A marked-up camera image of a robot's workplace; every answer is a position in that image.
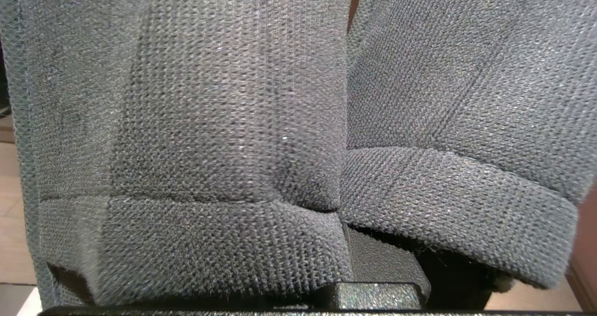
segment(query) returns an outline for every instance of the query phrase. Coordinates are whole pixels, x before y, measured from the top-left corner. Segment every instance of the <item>wooden floor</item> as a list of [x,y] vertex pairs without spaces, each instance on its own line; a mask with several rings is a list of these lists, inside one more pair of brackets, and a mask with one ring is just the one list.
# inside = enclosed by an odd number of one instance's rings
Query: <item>wooden floor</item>
[[[14,144],[0,142],[0,282],[34,284],[33,265],[25,242],[23,201]],[[489,310],[580,311],[565,280],[554,290],[518,283],[506,294],[494,294]]]

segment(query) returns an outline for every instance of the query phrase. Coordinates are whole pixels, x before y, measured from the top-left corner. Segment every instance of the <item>gray knit fabric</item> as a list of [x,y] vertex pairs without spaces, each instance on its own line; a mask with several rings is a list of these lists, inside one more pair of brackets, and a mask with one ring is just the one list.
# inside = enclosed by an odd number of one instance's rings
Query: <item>gray knit fabric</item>
[[80,303],[47,263],[100,305],[350,280],[349,0],[8,1],[43,307]]
[[596,168],[596,0],[365,1],[341,218],[555,285]]

